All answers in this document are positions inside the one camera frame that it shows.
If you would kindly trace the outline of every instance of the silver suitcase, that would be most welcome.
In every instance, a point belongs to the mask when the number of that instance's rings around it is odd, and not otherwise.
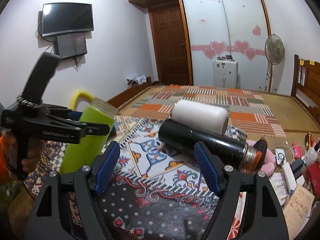
[[[213,86],[238,88],[238,62],[225,57],[213,61]]]

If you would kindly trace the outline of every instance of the television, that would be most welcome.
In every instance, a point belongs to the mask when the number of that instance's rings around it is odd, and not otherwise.
[[[87,54],[84,33],[57,35],[54,42],[55,53],[62,59]]]
[[[45,3],[42,36],[93,31],[92,4]]]

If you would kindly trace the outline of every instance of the door frame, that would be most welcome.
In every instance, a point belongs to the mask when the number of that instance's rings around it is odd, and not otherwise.
[[[159,80],[159,85],[162,84],[162,76],[161,76],[161,72],[160,72],[160,64],[159,64],[159,56],[158,56],[158,50],[157,50],[157,44],[156,44],[156,34],[155,34],[155,28],[153,26],[153,18],[152,18],[152,13],[160,8],[166,8],[169,5],[180,5],[179,1],[176,2],[171,2],[171,3],[165,3],[165,4],[161,4],[161,5],[156,5],[153,7],[148,8],[148,12],[149,12],[149,18],[150,18],[150,25],[151,25],[151,34],[152,34],[152,41],[153,41],[153,47],[155,50],[155,58],[156,58],[156,67],[157,67],[157,73],[158,73],[158,80]],[[185,29],[185,23],[184,21],[186,20],[185,17],[183,17],[182,11],[181,11],[181,18],[182,18],[182,24],[183,24],[183,30],[184,30],[184,36],[185,38],[188,37],[188,35],[186,36],[186,29]],[[189,45],[189,38],[188,40],[186,40],[186,49],[187,49],[187,62],[188,62],[188,72],[189,72],[189,85],[193,85],[193,81],[192,81],[192,76],[191,76],[191,82],[190,82],[190,66],[191,66],[191,62],[189,63],[189,59],[191,60],[191,54],[190,51],[188,51],[190,49],[190,45]]]
[[[268,12],[267,12],[267,7],[264,2],[264,0],[261,0],[262,7],[264,10],[264,14],[266,17],[266,22],[267,22],[267,29],[268,29],[268,35],[271,35],[271,27],[270,27],[270,21],[268,17]],[[182,23],[183,23],[183,29],[184,29],[184,35],[185,35],[185,40],[186,40],[186,48],[187,48],[187,58],[188,58],[188,71],[189,71],[189,84],[190,86],[193,85],[193,73],[192,73],[192,62],[191,62],[191,47],[190,47],[190,40],[189,40],[189,32],[188,32],[188,25],[187,25],[187,17],[186,17],[186,12],[184,10],[183,2],[182,0],[179,0],[179,5],[180,5],[180,11],[181,11],[181,16],[182,16]],[[271,89],[271,82],[272,82],[272,68],[270,68],[270,80],[269,80],[269,92]]]

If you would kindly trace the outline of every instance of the lime green tumbler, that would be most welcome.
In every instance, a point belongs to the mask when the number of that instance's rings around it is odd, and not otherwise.
[[[80,117],[81,122],[107,124],[110,132],[114,124],[114,116],[118,110],[107,102],[94,98]],[[83,165],[90,165],[94,158],[101,154],[101,150],[109,137],[101,135],[86,135],[81,138],[80,144],[69,144],[63,157],[60,174],[77,171]]]

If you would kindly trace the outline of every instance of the pink plush toy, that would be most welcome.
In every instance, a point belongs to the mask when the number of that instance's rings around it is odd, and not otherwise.
[[[256,142],[252,140],[247,140],[249,146],[253,146]],[[276,167],[276,156],[267,149],[266,158],[264,159],[264,164],[261,168],[261,171],[264,171],[265,174],[270,177],[275,171]]]

